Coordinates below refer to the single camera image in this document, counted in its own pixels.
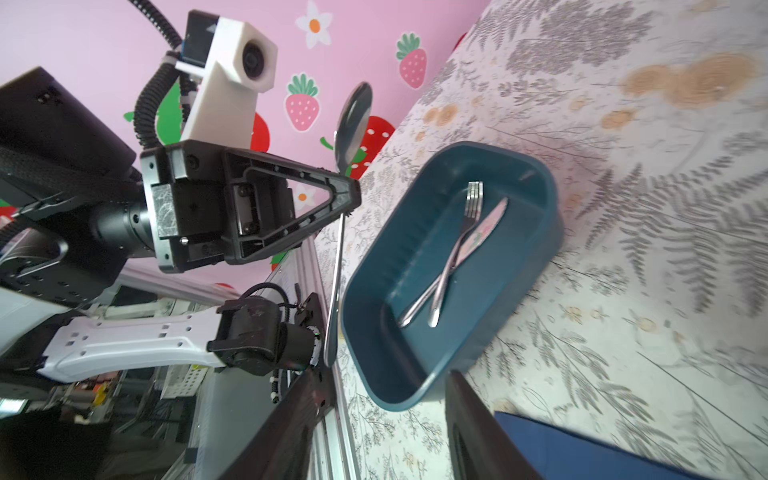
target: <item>blue cloth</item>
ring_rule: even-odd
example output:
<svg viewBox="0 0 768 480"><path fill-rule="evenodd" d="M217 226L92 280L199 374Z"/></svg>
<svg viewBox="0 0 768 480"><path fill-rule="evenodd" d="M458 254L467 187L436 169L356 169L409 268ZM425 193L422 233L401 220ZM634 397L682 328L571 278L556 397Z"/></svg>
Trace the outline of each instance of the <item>blue cloth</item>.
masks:
<svg viewBox="0 0 768 480"><path fill-rule="evenodd" d="M494 417L545 480L702 478L534 420L502 412Z"/></svg>

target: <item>spoon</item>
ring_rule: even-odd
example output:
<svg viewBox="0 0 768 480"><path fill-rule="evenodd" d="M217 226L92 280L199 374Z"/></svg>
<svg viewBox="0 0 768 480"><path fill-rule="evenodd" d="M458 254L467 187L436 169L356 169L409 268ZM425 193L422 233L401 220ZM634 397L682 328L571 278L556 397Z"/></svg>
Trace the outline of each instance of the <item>spoon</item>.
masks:
<svg viewBox="0 0 768 480"><path fill-rule="evenodd" d="M344 110L339 118L339 126L336 129L336 145L333 153L336 156L336 167L339 173L344 174L360 149L363 137L366 136L368 118L371 115L371 103L373 103L373 90L367 82L363 82L355 88L346 101ZM323 361L327 367L333 366L336 361L336 353L339 348L339 301L341 297L341 260L344 248L344 225L346 214L339 219L339 244L336 251L336 270L333 273L333 287L331 289L331 307L328 311L328 326L326 327L325 349Z"/></svg>

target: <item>blue bin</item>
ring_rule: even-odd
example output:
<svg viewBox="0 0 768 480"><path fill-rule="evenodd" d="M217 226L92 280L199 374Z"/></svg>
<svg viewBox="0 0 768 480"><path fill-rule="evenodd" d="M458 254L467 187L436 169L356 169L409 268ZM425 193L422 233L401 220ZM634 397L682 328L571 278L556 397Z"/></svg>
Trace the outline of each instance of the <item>blue bin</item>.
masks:
<svg viewBox="0 0 768 480"><path fill-rule="evenodd" d="M484 182L483 217L508 205L490 237L453 273L436 328L429 305L396 318L440 274L458 237L467 183ZM391 412L445 396L493 340L563 241L557 188L541 162L474 142L435 154L400 200L349 281L341 322L362 381Z"/></svg>

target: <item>floral tablecloth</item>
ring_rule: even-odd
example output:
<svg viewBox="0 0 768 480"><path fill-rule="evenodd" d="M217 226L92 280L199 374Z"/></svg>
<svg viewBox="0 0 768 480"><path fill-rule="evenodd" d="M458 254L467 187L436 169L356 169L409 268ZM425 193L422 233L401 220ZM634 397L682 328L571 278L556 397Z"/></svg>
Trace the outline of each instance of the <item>floral tablecloth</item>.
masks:
<svg viewBox="0 0 768 480"><path fill-rule="evenodd" d="M536 157L565 245L469 382L489 408L768 478L767 25L764 0L492 2L362 177L344 283L434 152ZM340 348L363 478L451 478L444 405L381 410Z"/></svg>

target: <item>metal fork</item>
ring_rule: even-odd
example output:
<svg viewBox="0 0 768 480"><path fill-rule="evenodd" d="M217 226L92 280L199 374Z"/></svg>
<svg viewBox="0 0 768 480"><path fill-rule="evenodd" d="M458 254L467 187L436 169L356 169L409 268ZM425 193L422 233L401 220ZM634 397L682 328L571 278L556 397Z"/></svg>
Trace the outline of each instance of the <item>metal fork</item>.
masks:
<svg viewBox="0 0 768 480"><path fill-rule="evenodd" d="M448 255L448 261L445 262L445 267L440 274L440 280L437 284L437 290L435 291L435 298L432 299L432 314L429 317L429 326L432 328L437 326L437 322L440 319L440 309L442 308L442 301L445 298L445 291L448 289L448 278L451 276L451 268L456 262L456 255L458 249L462 245L464 237L467 233L471 232L475 225L480 221L480 213L482 212L482 182L469 182L467 185L467 202L464 205L464 219L462 220L462 229L458 235L458 239L451 250L451 254Z"/></svg>

